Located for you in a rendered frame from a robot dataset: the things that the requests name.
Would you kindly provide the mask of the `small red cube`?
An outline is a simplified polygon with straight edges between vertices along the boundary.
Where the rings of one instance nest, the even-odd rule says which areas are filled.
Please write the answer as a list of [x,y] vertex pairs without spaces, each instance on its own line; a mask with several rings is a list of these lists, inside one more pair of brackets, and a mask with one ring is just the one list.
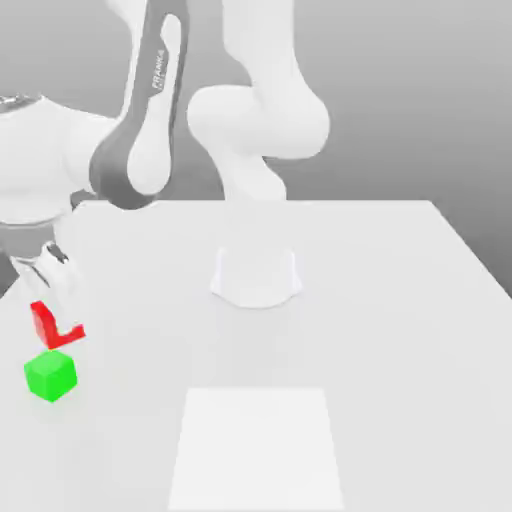
[[82,324],[77,324],[69,332],[61,334],[53,313],[42,301],[32,302],[30,309],[36,332],[49,350],[57,349],[86,336]]

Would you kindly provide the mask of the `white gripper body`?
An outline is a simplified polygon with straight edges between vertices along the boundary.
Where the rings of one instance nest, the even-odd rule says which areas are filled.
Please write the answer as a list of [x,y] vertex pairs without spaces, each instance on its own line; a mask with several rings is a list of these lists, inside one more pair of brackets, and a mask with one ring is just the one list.
[[60,261],[53,255],[40,255],[35,259],[10,260],[32,296],[53,314],[60,333],[67,333],[80,323],[80,274],[70,259]]

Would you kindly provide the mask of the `small green cube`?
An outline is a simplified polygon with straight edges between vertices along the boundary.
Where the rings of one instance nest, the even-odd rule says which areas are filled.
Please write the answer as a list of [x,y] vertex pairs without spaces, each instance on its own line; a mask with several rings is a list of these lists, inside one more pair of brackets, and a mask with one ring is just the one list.
[[78,383],[74,360],[58,350],[46,350],[24,364],[29,390],[36,396],[55,402]]

